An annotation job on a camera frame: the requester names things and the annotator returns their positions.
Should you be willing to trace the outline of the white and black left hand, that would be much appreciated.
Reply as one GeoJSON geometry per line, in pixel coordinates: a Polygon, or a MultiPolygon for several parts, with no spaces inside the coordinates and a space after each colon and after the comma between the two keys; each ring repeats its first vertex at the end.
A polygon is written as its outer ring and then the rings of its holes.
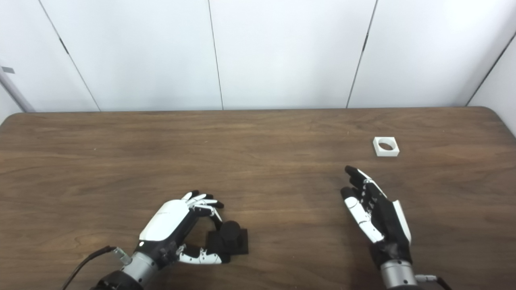
{"type": "Polygon", "coordinates": [[[208,217],[220,230],[223,220],[218,209],[224,204],[213,195],[198,190],[180,199],[165,202],[139,235],[135,252],[149,257],[158,270],[175,262],[188,264],[227,264],[230,255],[186,244],[185,239],[201,217],[208,217]]]}

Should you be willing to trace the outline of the white and black right hand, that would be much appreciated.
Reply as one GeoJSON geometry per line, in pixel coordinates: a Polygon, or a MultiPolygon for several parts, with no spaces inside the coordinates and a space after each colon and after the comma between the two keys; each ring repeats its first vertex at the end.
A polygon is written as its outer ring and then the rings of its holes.
{"type": "Polygon", "coordinates": [[[356,167],[346,166],[351,186],[341,196],[360,229],[370,240],[369,253],[380,267],[391,260],[413,263],[411,233],[398,200],[391,201],[377,183],[356,167]]]}

